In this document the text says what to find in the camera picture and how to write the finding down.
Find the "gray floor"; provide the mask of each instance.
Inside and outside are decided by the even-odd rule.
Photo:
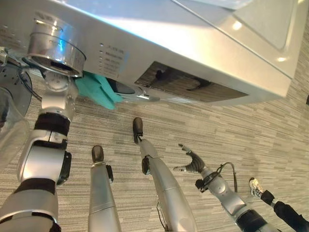
[[[68,151],[72,167],[67,183],[58,188],[59,224],[64,232],[87,230],[91,148],[102,145],[106,162],[114,172],[112,190],[123,231],[163,231],[156,212],[157,196],[151,176],[141,173],[139,148],[132,138],[132,120],[142,117],[145,137],[157,148],[168,167],[190,159],[178,148],[182,142],[213,169],[235,164],[239,193],[268,222],[284,232],[293,231],[272,209],[249,194],[248,180],[255,176],[264,189],[290,204],[309,219],[309,26],[299,56],[295,79],[286,99],[249,105],[120,104],[110,111],[79,98],[70,127]],[[34,80],[39,94],[43,87]],[[34,126],[39,102],[32,100],[27,119]],[[18,156],[0,174],[0,203],[18,186]],[[232,185],[229,168],[223,177]],[[200,193],[194,183],[199,175],[179,174],[199,231],[237,232],[220,203],[209,192]]]

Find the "metal cylinder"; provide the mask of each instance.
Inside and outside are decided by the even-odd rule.
[[[120,222],[104,162],[91,167],[89,232],[120,232]]]
[[[168,230],[196,232],[197,225],[191,208],[175,177],[160,158],[148,159]]]
[[[85,55],[81,34],[59,19],[35,20],[26,59],[37,66],[63,75],[82,76]]]

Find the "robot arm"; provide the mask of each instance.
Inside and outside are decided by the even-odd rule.
[[[191,156],[192,162],[186,166],[175,167],[175,171],[198,172],[202,175],[202,180],[197,180],[196,187],[204,192],[209,190],[239,226],[243,232],[277,232],[273,226],[268,224],[255,210],[251,209],[245,201],[230,189],[227,182],[217,171],[213,172],[205,165],[203,160],[192,150],[179,144],[186,154]]]
[[[67,76],[45,71],[42,109],[18,163],[21,182],[0,209],[0,231],[61,231],[56,185],[70,174],[67,134],[78,89]]]

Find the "black joint band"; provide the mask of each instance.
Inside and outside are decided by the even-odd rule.
[[[54,131],[67,136],[69,127],[70,121],[66,117],[55,113],[46,113],[39,115],[34,129]]]
[[[269,192],[268,190],[263,192],[263,194],[261,195],[261,200],[264,201],[266,204],[269,204],[269,205],[271,205],[272,200],[274,198],[275,198],[274,195],[272,195],[271,192]]]
[[[248,210],[236,220],[237,225],[243,232],[256,232],[267,222],[255,211]]]
[[[45,190],[52,194],[55,194],[56,184],[51,179],[44,179],[44,178],[27,179],[20,183],[19,187],[15,190],[14,193],[33,189]]]

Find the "black pants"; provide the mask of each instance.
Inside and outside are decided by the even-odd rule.
[[[266,190],[261,199],[271,205],[274,196]],[[309,232],[309,222],[302,215],[299,215],[290,205],[283,202],[277,202],[274,205],[274,211],[278,217],[285,221],[290,227],[297,232]]]

